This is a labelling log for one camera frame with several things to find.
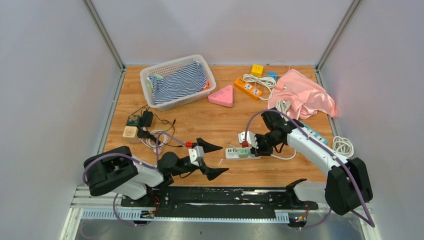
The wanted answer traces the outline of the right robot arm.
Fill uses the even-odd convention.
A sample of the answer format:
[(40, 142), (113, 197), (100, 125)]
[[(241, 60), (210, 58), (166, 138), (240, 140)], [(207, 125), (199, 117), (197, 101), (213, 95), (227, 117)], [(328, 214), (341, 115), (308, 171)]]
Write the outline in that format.
[(303, 123), (289, 117), (275, 108), (261, 110), (261, 116), (268, 132), (265, 134), (244, 131), (240, 143), (250, 146), (256, 157), (271, 156), (274, 148), (285, 145), (305, 156), (326, 175), (326, 182), (299, 179), (288, 185), (291, 190), (285, 195), (286, 204), (298, 209), (305, 202), (323, 203), (338, 215), (353, 212), (358, 207), (366, 209), (373, 198), (373, 190), (367, 166), (360, 158), (344, 156), (309, 133)]

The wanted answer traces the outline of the white power strip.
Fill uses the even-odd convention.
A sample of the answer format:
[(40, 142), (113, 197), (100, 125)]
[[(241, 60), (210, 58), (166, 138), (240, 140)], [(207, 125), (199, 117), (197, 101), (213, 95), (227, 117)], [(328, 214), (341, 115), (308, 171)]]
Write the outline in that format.
[(249, 147), (230, 147), (225, 149), (225, 159), (236, 161), (236, 160), (259, 160), (262, 157), (261, 156), (255, 156), (251, 153), (251, 149), (249, 148), (250, 155), (249, 157), (239, 157), (238, 156), (238, 149), (240, 148), (249, 148)]

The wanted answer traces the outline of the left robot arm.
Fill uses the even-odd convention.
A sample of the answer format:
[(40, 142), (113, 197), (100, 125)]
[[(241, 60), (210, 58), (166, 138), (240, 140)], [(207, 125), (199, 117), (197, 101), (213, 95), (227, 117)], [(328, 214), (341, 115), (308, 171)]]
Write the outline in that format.
[(127, 196), (140, 206), (149, 206), (153, 193), (149, 189), (163, 189), (174, 183), (175, 176), (187, 177), (200, 171), (209, 181), (228, 171), (227, 168), (211, 168), (205, 163), (206, 153), (221, 150), (202, 138), (182, 143), (188, 149), (186, 157), (168, 151), (151, 165), (133, 156), (128, 146), (121, 146), (92, 156), (84, 161), (82, 181), (93, 197), (116, 193)]

